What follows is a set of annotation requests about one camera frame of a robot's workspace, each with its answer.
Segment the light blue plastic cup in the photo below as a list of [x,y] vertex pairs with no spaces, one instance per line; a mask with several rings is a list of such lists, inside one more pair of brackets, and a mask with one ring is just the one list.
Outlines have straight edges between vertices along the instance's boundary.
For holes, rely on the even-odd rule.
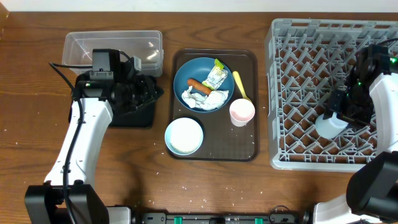
[[337,118],[337,114],[333,113],[331,118],[325,118],[320,115],[315,121],[315,130],[318,135],[325,139],[333,139],[337,137],[348,126],[346,121]]

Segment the yellow plastic spoon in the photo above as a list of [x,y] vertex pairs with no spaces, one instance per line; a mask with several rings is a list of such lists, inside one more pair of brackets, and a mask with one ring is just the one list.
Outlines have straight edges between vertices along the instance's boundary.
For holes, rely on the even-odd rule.
[[240,92],[240,94],[242,96],[242,98],[240,98],[239,100],[240,101],[246,100],[246,101],[252,103],[251,99],[247,96],[247,94],[245,92],[245,89],[244,89],[244,86],[243,86],[243,83],[242,83],[242,80],[241,80],[239,72],[234,71],[232,73],[232,75],[233,75],[235,84],[237,85],[238,90],[239,90],[239,92]]

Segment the pink plastic cup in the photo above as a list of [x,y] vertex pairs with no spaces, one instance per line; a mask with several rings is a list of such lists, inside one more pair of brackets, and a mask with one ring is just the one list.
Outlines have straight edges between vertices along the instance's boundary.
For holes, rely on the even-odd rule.
[[255,115],[253,103],[244,98],[234,100],[229,107],[231,122],[237,126],[245,126]]

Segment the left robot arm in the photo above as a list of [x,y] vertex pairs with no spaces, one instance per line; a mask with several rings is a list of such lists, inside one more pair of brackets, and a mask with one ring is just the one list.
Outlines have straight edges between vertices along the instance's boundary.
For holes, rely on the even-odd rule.
[[95,171],[104,134],[119,120],[129,127],[163,94],[154,77],[96,78],[83,73],[72,90],[65,140],[42,185],[30,185],[24,202],[32,223],[135,223],[128,206],[107,207],[95,192]]

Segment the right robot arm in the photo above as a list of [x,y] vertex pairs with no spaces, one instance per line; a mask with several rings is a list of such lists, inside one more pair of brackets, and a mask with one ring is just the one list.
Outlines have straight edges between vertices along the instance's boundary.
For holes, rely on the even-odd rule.
[[376,157],[350,178],[346,193],[315,205],[309,223],[397,222],[397,58],[387,42],[371,44],[356,57],[346,90],[332,91],[316,120],[323,138],[347,125],[363,128],[376,117]]

